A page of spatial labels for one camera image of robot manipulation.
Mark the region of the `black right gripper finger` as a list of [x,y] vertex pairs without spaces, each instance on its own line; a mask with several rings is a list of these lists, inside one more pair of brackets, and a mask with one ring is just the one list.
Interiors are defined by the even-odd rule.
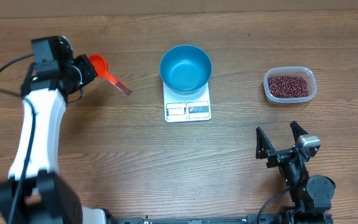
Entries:
[[256,135],[257,146],[255,157],[257,159],[266,159],[275,151],[275,148],[261,127],[256,128]]
[[298,142],[298,139],[300,136],[307,135],[308,132],[305,131],[298,123],[297,121],[292,121],[290,123],[290,127],[293,133],[293,137],[295,142]]

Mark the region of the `orange plastic measuring scoop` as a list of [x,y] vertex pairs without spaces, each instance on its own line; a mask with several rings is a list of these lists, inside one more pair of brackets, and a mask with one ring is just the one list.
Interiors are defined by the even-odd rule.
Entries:
[[117,77],[109,73],[109,64],[107,60],[100,54],[93,54],[88,57],[88,60],[96,70],[98,78],[105,78],[109,83],[114,85],[117,89],[129,96],[132,91],[129,87],[120,81]]

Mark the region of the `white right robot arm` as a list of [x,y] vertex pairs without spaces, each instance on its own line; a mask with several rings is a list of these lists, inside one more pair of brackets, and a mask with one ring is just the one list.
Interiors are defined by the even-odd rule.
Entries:
[[[323,175],[310,176],[305,164],[316,155],[321,147],[317,136],[309,134],[296,121],[290,123],[295,140],[288,149],[276,150],[264,130],[256,129],[257,145],[255,157],[266,159],[268,168],[278,167],[286,188],[265,202],[256,223],[332,223],[326,212],[331,209],[331,200],[336,188],[335,182]],[[288,193],[292,206],[283,207],[277,214],[263,214],[273,201]]]

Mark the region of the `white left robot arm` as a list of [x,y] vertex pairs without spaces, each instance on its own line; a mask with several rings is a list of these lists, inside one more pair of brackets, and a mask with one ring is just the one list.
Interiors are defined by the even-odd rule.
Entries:
[[82,206],[58,166],[68,95],[97,73],[85,55],[35,59],[21,86],[24,120],[8,180],[0,182],[0,213],[7,223],[108,223],[103,209]]

